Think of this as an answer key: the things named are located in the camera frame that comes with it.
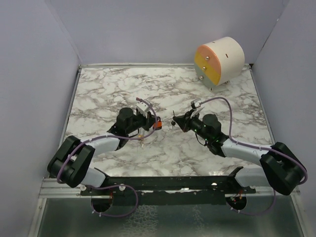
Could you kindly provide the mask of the orange black padlock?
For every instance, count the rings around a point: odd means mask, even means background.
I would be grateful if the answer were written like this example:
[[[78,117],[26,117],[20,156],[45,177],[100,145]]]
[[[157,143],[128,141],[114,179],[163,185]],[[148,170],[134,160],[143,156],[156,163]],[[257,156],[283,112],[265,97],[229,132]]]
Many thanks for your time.
[[[157,121],[153,124],[153,130],[161,130],[161,129],[162,129],[161,118],[157,117]]]

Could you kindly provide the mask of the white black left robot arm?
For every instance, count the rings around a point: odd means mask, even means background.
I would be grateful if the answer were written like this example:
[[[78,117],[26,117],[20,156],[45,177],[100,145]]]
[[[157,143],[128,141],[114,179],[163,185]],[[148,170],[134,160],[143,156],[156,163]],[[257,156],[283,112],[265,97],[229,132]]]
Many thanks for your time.
[[[81,141],[75,136],[69,136],[61,144],[51,161],[47,171],[71,188],[78,185],[90,186],[99,195],[109,189],[108,175],[97,168],[91,168],[92,159],[98,155],[118,151],[129,140],[138,138],[130,133],[143,129],[149,131],[159,128],[160,117],[147,110],[122,108],[116,122],[104,135]]]

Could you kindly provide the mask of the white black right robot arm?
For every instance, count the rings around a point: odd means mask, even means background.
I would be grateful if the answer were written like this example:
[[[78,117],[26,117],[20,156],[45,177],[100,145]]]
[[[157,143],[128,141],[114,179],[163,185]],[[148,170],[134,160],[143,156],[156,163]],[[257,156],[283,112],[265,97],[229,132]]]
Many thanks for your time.
[[[290,149],[281,142],[272,146],[259,146],[233,141],[221,131],[216,115],[206,114],[199,119],[193,110],[173,117],[183,132],[193,131],[204,140],[214,155],[238,158],[260,166],[268,184],[278,193],[289,195],[306,177],[306,169]]]

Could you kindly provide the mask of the black keys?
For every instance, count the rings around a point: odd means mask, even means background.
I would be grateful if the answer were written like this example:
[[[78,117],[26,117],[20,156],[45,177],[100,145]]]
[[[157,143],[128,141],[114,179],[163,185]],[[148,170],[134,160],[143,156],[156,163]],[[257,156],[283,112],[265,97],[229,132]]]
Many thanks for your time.
[[[174,110],[172,111],[172,121],[171,121],[171,125],[172,125],[172,129],[174,129],[174,127],[176,126],[176,122],[175,122],[175,120],[174,120],[174,118],[175,118],[175,112],[174,112]]]

